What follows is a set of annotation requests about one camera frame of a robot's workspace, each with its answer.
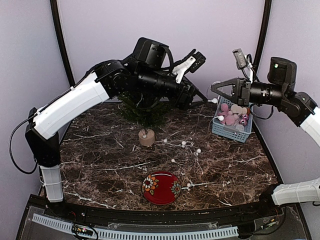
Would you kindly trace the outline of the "small green christmas tree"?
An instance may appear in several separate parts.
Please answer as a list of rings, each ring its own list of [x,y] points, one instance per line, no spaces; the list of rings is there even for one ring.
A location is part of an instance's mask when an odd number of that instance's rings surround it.
[[[125,91],[117,96],[121,101],[119,113],[127,121],[140,127],[139,143],[150,147],[155,143],[154,128],[165,124],[165,117],[172,109],[167,102],[162,102],[161,96],[152,93]]]

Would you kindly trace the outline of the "white ball string lights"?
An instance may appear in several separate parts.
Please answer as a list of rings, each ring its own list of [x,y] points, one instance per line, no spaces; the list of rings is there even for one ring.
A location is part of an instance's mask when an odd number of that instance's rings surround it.
[[[212,167],[214,145],[220,140],[210,131],[217,104],[211,101],[189,110],[172,109],[164,125],[155,129],[155,144],[146,148],[144,172],[168,171],[179,177],[182,186],[212,185],[220,168]]]

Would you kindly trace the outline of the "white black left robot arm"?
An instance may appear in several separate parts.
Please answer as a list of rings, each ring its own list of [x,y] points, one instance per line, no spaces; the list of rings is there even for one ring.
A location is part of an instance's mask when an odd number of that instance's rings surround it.
[[[30,110],[24,121],[25,139],[41,169],[50,208],[58,217],[67,218],[71,213],[63,201],[59,130],[90,108],[124,92],[165,97],[181,110],[203,105],[207,98],[186,74],[197,71],[205,61],[206,57],[196,50],[174,61],[166,44],[141,37],[125,59],[96,64],[75,86],[47,105]]]

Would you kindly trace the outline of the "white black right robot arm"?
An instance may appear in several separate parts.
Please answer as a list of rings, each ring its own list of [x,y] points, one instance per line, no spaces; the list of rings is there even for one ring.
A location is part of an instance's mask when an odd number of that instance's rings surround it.
[[[251,107],[270,105],[289,119],[316,144],[320,143],[320,108],[305,92],[296,92],[297,64],[281,57],[272,57],[267,75],[268,83],[245,78],[233,78],[211,86],[211,91],[234,104]],[[291,203],[320,205],[319,178],[292,184],[273,184],[259,197],[255,213],[266,217],[275,206]]]

